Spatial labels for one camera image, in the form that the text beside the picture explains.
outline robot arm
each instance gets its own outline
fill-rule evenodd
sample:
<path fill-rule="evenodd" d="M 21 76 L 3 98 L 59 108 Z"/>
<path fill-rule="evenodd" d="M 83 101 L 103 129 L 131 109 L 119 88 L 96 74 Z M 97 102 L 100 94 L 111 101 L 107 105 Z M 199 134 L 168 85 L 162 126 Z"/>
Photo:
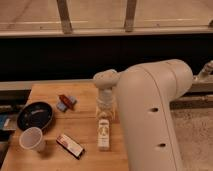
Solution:
<path fill-rule="evenodd" d="M 132 66 L 117 79 L 116 98 L 131 171 L 182 171 L 169 103 L 193 74 L 180 60 Z"/>

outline black plate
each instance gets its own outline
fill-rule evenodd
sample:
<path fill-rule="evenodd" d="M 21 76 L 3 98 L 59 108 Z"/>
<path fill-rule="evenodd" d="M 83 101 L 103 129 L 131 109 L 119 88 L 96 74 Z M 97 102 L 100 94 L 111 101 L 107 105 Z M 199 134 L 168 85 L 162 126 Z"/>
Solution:
<path fill-rule="evenodd" d="M 52 108 L 45 102 L 35 102 L 26 106 L 19 114 L 17 125 L 21 130 L 30 127 L 44 129 L 52 120 Z"/>

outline floor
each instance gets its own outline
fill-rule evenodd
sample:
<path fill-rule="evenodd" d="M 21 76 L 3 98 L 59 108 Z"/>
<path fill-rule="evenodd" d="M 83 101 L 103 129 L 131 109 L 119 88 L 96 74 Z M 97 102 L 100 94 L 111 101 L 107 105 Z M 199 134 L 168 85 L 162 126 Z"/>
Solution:
<path fill-rule="evenodd" d="M 213 168 L 212 108 L 177 109 L 174 114 L 184 171 L 211 171 Z"/>
<path fill-rule="evenodd" d="M 127 0 L 67 0 L 74 28 L 122 28 Z M 135 27 L 208 25 L 211 0 L 138 0 Z M 56 1 L 1 0 L 0 30 L 57 30 Z"/>

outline wooden table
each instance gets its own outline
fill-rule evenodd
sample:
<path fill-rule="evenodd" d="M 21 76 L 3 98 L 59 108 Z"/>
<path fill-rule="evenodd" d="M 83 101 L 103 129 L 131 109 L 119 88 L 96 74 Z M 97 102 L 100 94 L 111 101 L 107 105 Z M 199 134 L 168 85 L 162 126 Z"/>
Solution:
<path fill-rule="evenodd" d="M 56 108 L 59 94 L 78 99 L 75 111 L 62 113 Z M 97 148 L 96 97 L 97 89 L 91 82 L 34 85 L 27 103 L 47 102 L 55 115 L 44 134 L 46 150 L 43 154 L 23 150 L 18 144 L 21 131 L 17 129 L 2 171 L 127 171 L 128 160 L 118 121 L 111 125 L 111 151 L 100 152 Z M 184 171 L 213 170 L 213 101 L 202 99 L 183 98 L 171 111 Z M 81 160 L 56 143 L 60 133 L 68 134 L 86 149 Z"/>
<path fill-rule="evenodd" d="M 77 98 L 75 111 L 62 113 L 56 108 L 59 94 Z M 17 129 L 2 171 L 127 171 L 128 160 L 118 121 L 111 125 L 111 150 L 100 152 L 97 148 L 96 97 L 97 89 L 91 82 L 34 85 L 27 103 L 44 101 L 54 111 L 55 119 L 44 133 L 45 152 L 22 149 L 18 144 L 21 130 Z M 60 133 L 69 135 L 86 149 L 80 160 L 56 143 Z"/>

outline paper cup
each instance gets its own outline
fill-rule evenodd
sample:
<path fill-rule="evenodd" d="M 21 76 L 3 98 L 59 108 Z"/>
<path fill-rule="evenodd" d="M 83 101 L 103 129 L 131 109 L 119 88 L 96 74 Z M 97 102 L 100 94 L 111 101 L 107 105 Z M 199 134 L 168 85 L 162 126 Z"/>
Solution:
<path fill-rule="evenodd" d="M 19 144 L 26 150 L 41 152 L 44 150 L 46 142 L 44 141 L 42 130 L 37 127 L 31 127 L 21 134 Z"/>

